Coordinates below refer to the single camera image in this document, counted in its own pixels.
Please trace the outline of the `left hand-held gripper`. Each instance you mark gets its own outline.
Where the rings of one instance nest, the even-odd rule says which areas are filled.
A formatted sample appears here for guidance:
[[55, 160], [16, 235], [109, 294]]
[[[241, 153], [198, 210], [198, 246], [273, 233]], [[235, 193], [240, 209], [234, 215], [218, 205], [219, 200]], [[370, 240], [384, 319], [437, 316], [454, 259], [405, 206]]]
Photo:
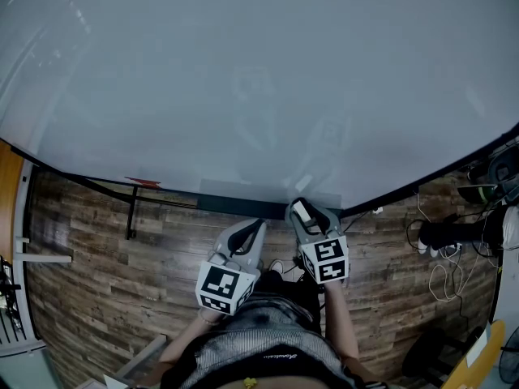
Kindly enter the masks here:
[[235, 314], [246, 302], [260, 277], [266, 230], [264, 220], [253, 218], [221, 232], [213, 246], [216, 253], [200, 266], [195, 295], [201, 307]]

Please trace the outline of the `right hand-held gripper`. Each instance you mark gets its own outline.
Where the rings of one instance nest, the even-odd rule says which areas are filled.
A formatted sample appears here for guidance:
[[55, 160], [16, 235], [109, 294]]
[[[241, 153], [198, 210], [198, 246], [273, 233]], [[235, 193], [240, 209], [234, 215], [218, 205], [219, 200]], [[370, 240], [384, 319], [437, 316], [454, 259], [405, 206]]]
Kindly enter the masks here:
[[285, 209], [285, 222], [294, 229], [304, 267], [317, 284], [349, 276], [349, 249], [335, 213], [297, 198]]

